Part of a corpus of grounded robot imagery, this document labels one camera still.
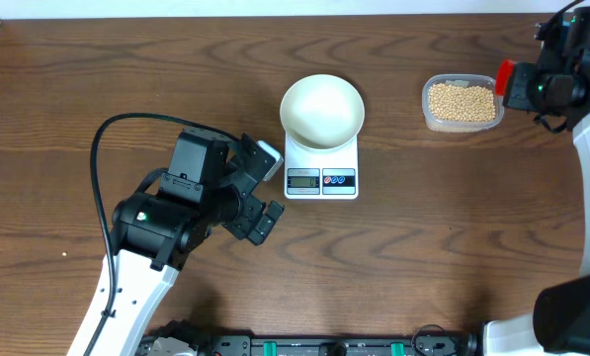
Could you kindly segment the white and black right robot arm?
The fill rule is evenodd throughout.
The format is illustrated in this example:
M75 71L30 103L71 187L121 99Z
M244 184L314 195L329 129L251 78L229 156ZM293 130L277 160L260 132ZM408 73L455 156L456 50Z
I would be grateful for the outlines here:
M566 5L537 25L536 62L502 63L496 93L504 107L534 114L553 134L570 132L583 181L585 237L576 279L540 292L534 309L488 322L485 355L590 355L590 6Z

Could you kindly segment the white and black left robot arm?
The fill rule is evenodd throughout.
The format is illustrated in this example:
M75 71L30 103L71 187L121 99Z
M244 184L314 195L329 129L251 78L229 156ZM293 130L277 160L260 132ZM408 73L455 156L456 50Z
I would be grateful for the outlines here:
M69 354L134 354L188 255L213 228L262 244L284 208L252 193L282 163L263 140L184 128L169 167L151 172L117 204L110 254Z

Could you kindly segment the red plastic measuring scoop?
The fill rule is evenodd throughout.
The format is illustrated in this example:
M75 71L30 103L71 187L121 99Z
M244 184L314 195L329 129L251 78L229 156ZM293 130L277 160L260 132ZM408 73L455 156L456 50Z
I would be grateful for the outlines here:
M495 93L497 96L505 96L507 92L508 83L510 78L512 77L515 69L516 69L517 62L512 59L505 59L498 70L496 83L495 83Z

